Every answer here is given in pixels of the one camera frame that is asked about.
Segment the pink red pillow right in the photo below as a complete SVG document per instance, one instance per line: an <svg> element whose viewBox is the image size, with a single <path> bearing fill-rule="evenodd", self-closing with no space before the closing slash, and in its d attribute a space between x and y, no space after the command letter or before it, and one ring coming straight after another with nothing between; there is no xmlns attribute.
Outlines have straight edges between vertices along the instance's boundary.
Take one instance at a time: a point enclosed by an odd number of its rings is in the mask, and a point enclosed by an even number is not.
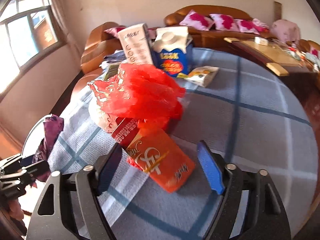
<svg viewBox="0 0 320 240"><path fill-rule="evenodd" d="M235 23L237 24L239 31L241 33L254 33L259 35L259 31L255 28L255 25L252 21L242 20L242 19L235 19Z"/></svg>

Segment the pink red pillow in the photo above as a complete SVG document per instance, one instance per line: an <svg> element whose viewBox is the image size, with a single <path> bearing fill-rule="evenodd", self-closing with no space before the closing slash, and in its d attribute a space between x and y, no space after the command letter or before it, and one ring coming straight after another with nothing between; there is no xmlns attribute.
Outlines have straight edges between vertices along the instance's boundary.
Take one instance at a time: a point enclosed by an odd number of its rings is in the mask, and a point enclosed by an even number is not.
<svg viewBox="0 0 320 240"><path fill-rule="evenodd" d="M193 27L194 29L199 31L209 31L214 25L214 21L206 16L195 12L194 10L191 10L179 23L179 25Z"/></svg>
<svg viewBox="0 0 320 240"><path fill-rule="evenodd" d="M211 19L214 21L215 29L220 31L236 31L239 32L234 18L230 15L224 14L210 14Z"/></svg>
<svg viewBox="0 0 320 240"><path fill-rule="evenodd" d="M235 23L237 24L239 31L241 33L254 33L259 35L259 31L255 28L255 25L252 21L242 20L242 19L235 19Z"/></svg>

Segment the red plastic bag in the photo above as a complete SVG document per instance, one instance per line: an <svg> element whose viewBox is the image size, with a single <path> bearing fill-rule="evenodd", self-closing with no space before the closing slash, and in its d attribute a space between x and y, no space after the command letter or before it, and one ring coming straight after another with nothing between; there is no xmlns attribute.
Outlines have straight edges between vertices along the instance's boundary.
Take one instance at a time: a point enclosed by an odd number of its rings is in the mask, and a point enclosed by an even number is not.
<svg viewBox="0 0 320 240"><path fill-rule="evenodd" d="M107 81L91 81L88 86L102 111L135 119L144 127L165 128L183 114L180 99L185 89L151 64L121 63L117 75Z"/></svg>

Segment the small yellow white packet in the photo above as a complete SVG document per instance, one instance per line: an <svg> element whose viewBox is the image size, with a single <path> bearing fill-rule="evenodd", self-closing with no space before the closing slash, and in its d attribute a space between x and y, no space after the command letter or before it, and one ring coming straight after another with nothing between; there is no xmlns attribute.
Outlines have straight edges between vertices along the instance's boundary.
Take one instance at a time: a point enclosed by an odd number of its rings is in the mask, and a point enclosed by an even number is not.
<svg viewBox="0 0 320 240"><path fill-rule="evenodd" d="M193 69L186 77L184 77L184 79L200 87L206 88L210 85L219 70L219 67L198 67Z"/></svg>

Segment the patterned paper sheet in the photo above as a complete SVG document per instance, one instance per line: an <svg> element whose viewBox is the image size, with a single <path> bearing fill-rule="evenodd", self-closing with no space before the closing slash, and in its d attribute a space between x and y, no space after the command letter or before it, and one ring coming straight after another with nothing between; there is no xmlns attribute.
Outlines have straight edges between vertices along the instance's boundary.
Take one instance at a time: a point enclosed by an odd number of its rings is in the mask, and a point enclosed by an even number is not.
<svg viewBox="0 0 320 240"><path fill-rule="evenodd" d="M117 75L119 66L120 66L120 63L109 64L106 67L104 81L107 81L109 78Z"/></svg>

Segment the purple foil wrapper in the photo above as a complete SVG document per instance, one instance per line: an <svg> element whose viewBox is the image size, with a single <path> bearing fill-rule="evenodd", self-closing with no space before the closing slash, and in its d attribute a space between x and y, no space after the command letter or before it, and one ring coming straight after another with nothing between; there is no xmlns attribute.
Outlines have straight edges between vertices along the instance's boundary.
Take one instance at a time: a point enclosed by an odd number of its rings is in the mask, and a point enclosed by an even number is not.
<svg viewBox="0 0 320 240"><path fill-rule="evenodd" d="M59 134L63 131L64 119L52 114L49 117L45 117L43 126L44 138L41 140L38 149L33 155L32 164L41 160L48 160Z"/></svg>

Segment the tall white grey carton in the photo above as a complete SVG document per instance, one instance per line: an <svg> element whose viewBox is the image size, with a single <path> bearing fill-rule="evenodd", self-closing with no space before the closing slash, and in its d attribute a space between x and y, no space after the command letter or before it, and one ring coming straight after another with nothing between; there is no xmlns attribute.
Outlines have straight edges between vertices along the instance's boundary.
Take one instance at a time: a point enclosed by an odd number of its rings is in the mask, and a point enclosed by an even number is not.
<svg viewBox="0 0 320 240"><path fill-rule="evenodd" d="M151 40L145 23L121 30L118 38L128 63L153 64Z"/></svg>

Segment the pinkish clear plastic bag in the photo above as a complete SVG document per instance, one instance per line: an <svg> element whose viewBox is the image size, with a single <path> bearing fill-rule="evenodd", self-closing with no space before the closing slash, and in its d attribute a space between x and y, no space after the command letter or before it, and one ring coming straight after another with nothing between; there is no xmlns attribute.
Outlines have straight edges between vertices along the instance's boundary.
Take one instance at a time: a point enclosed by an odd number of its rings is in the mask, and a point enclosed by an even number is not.
<svg viewBox="0 0 320 240"><path fill-rule="evenodd" d="M107 133L112 133L118 126L116 116L109 115L101 110L96 98L93 98L88 107L88 112L94 123Z"/></svg>

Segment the window with frame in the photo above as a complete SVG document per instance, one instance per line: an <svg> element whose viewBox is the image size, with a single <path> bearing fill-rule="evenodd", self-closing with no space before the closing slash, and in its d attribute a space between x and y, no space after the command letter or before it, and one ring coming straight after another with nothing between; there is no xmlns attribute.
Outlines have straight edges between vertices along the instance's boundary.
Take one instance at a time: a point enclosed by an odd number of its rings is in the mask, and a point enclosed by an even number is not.
<svg viewBox="0 0 320 240"><path fill-rule="evenodd" d="M1 14L1 94L62 42L49 0L10 0Z"/></svg>

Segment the folded blue plaid cloths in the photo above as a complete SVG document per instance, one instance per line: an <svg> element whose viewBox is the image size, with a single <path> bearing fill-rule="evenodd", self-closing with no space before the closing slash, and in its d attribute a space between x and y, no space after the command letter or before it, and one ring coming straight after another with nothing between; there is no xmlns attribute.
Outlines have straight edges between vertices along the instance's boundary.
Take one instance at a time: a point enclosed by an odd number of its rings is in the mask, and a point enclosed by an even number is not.
<svg viewBox="0 0 320 240"><path fill-rule="evenodd" d="M103 61L100 64L100 67L105 69L108 64L122 62L124 60L126 60L126 56L125 56L124 51L123 50L116 50L113 54L106 55L103 57Z"/></svg>

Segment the pink red pillow left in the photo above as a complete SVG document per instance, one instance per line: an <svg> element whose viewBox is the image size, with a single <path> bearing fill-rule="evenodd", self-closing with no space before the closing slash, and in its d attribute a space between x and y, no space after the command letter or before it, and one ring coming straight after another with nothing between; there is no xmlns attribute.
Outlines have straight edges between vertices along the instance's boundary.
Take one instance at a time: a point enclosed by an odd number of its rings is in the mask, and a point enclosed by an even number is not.
<svg viewBox="0 0 320 240"><path fill-rule="evenodd" d="M194 10L191 10L179 23L179 25L193 27L194 29L199 31L209 31L214 25L214 21L206 16L195 12Z"/></svg>

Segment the orange red paper box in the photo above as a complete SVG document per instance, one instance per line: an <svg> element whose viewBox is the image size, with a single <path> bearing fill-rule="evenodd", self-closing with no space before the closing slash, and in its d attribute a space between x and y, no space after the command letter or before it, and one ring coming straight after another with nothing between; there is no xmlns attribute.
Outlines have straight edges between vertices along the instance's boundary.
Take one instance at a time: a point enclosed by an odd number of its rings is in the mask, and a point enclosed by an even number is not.
<svg viewBox="0 0 320 240"><path fill-rule="evenodd" d="M157 128L147 133L130 118L117 117L116 124L112 137L132 163L168 193L185 184L196 165L165 131Z"/></svg>

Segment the wooden coffee table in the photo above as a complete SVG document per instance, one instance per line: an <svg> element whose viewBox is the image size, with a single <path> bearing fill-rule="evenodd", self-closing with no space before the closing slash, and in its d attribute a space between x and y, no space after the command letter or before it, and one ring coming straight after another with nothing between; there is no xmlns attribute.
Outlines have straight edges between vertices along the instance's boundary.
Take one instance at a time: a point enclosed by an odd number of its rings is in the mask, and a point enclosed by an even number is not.
<svg viewBox="0 0 320 240"><path fill-rule="evenodd" d="M260 45L250 40L239 40L237 38L225 37L238 51L254 58L262 63L276 76L289 76L290 74L311 74L311 69L305 61L298 61L280 48L272 45Z"/></svg>

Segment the pink pillow on chaise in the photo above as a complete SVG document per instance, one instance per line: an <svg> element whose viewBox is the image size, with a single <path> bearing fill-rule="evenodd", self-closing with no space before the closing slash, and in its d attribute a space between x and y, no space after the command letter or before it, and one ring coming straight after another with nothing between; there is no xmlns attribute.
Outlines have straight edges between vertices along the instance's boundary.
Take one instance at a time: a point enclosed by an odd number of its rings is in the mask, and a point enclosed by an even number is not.
<svg viewBox="0 0 320 240"><path fill-rule="evenodd" d="M117 27L112 27L109 29L104 30L105 33L112 35L114 38L119 38L118 33L122 30L124 30L126 27L123 26L117 26Z"/></svg>

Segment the beige curtain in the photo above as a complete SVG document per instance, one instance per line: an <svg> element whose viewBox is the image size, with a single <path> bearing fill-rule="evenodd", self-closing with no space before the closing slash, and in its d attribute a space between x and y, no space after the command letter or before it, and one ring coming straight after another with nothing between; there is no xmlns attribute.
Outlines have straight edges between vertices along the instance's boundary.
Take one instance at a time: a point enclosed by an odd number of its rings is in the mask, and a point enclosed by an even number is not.
<svg viewBox="0 0 320 240"><path fill-rule="evenodd" d="M69 45L73 56L76 59L80 59L81 53L73 34L70 32L63 0L50 0L50 5L52 7L54 17L65 36L66 42Z"/></svg>

